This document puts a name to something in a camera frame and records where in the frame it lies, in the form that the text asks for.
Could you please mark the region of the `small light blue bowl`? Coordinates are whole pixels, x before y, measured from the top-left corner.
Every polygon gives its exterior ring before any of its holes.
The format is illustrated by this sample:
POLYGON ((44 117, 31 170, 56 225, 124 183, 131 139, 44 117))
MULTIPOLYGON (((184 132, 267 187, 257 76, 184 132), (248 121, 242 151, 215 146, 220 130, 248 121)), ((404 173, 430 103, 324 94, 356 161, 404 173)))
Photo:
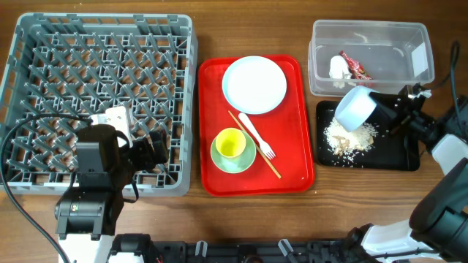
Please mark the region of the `small light blue bowl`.
POLYGON ((339 102, 334 118, 347 132, 355 131, 374 112, 377 104, 369 96, 373 89, 356 86, 339 102))

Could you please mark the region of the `red snack wrapper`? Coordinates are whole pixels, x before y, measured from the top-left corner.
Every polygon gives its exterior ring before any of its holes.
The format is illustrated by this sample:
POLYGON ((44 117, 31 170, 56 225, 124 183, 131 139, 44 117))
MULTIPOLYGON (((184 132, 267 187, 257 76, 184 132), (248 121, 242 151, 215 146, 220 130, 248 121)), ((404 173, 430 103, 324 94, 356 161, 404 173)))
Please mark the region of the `red snack wrapper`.
POLYGON ((348 68, 355 79, 358 80, 372 80, 372 77, 367 73, 359 61, 350 58, 343 50, 339 55, 346 61, 348 68))

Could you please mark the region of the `rice food scraps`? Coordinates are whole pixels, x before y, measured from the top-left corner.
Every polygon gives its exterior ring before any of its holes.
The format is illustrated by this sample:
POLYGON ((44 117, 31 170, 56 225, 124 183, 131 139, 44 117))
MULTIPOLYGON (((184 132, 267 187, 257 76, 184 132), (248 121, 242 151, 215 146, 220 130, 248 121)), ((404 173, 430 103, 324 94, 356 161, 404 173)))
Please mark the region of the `rice food scraps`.
POLYGON ((364 123, 354 131, 347 131, 335 118, 324 131, 327 149, 339 161, 353 164, 356 157, 363 156, 374 147, 379 135, 370 123, 364 123))

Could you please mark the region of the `yellow plastic cup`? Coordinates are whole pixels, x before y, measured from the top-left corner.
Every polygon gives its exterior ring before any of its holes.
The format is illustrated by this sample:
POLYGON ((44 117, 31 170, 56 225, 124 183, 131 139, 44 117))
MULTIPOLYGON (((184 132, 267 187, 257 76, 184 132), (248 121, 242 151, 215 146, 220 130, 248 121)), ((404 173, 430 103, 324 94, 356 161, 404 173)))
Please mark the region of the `yellow plastic cup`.
POLYGON ((226 158, 240 156, 246 147, 246 137, 243 132, 235 128, 226 128, 217 134, 216 150, 226 158))

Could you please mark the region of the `green saucer bowl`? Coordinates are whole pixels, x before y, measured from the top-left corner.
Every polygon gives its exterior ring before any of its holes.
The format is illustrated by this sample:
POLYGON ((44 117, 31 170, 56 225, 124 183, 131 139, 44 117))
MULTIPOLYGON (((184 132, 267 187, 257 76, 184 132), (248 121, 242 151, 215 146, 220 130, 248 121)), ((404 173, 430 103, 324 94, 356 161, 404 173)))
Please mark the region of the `green saucer bowl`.
POLYGON ((256 145, 246 132, 243 131, 243 135, 246 138, 246 147, 243 153, 234 159, 225 158, 216 149, 216 140, 213 140, 211 143, 211 160, 218 169, 226 173, 237 174, 245 172, 252 166, 257 155, 256 145))

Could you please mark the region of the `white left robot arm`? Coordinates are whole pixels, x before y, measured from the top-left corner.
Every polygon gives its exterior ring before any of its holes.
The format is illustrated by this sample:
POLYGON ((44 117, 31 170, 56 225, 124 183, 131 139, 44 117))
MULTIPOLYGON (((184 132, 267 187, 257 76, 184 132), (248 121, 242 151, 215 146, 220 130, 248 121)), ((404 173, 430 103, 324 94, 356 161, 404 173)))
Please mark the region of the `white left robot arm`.
POLYGON ((167 134, 152 131, 148 137, 129 140, 108 124, 77 133, 78 169, 56 204, 56 234, 66 262, 106 262, 116 222, 128 200, 125 186, 137 186, 134 176, 169 159, 167 134))

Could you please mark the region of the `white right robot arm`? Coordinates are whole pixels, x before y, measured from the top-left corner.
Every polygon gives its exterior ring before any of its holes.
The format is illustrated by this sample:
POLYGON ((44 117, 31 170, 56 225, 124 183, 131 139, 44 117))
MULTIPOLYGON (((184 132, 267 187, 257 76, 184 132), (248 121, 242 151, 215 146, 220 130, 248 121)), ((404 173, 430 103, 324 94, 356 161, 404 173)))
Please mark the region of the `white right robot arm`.
POLYGON ((352 131, 378 111, 391 135, 404 134, 426 146, 444 176, 406 221, 354 228, 344 239, 347 262, 395 262, 428 257, 467 261, 467 98, 456 97, 440 118, 422 112, 426 89, 417 95, 383 94, 357 86, 336 109, 336 119, 352 131))

